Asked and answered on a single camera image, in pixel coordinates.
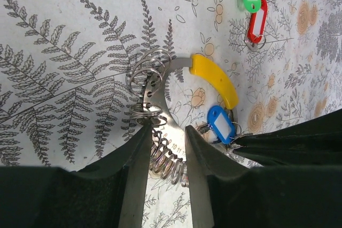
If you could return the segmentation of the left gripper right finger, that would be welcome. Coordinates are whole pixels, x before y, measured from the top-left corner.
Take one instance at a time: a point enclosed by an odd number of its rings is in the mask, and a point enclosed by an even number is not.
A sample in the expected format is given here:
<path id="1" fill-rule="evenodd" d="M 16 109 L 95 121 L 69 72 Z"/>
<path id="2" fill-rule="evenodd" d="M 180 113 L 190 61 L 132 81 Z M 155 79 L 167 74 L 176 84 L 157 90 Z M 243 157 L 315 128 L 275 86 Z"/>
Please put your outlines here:
<path id="1" fill-rule="evenodd" d="M 194 227 L 341 227 L 340 166 L 247 168 L 185 129 Z"/>

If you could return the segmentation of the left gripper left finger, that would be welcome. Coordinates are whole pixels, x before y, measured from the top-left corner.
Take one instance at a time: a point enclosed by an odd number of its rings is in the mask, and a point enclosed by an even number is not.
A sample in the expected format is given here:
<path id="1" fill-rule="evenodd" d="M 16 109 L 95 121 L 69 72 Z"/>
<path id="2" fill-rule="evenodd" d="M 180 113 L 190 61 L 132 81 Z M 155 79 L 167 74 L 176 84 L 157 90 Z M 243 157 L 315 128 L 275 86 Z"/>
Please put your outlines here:
<path id="1" fill-rule="evenodd" d="M 79 171 L 1 168 L 1 227 L 141 227 L 152 144 L 143 126 Z"/>

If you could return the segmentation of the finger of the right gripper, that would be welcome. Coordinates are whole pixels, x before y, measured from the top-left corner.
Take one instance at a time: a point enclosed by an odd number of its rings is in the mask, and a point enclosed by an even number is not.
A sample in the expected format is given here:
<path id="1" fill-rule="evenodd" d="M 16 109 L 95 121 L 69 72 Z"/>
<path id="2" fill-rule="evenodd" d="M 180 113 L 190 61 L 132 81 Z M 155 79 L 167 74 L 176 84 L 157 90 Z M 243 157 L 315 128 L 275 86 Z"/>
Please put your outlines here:
<path id="1" fill-rule="evenodd" d="M 341 165 L 341 110 L 237 144 L 235 154 L 263 166 Z"/>

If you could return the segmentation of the blue tag key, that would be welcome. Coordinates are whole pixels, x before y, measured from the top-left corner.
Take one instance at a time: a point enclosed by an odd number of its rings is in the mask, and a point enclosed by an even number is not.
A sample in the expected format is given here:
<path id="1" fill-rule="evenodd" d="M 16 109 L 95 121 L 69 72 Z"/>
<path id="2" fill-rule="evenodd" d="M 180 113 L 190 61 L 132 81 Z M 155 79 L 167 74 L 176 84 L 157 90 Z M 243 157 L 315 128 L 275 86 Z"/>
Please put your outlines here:
<path id="1" fill-rule="evenodd" d="M 232 110 L 222 108 L 219 105 L 212 106 L 207 114 L 207 123 L 199 126 L 197 131 L 204 134 L 213 131 L 219 143 L 225 146 L 231 145 L 237 137 L 238 123 L 234 121 Z"/>

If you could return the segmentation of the red tag key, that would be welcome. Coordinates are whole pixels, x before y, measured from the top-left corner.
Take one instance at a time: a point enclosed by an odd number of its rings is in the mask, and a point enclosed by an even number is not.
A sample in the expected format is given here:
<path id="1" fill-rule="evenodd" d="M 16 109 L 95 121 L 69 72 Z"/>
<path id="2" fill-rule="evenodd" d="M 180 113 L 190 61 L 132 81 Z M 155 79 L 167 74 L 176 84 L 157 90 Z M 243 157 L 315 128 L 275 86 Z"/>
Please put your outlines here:
<path id="1" fill-rule="evenodd" d="M 251 51 L 260 51 L 266 44 L 265 25 L 268 14 L 266 0 L 261 0 L 261 7 L 251 14 L 250 25 L 245 35 L 245 45 Z"/>

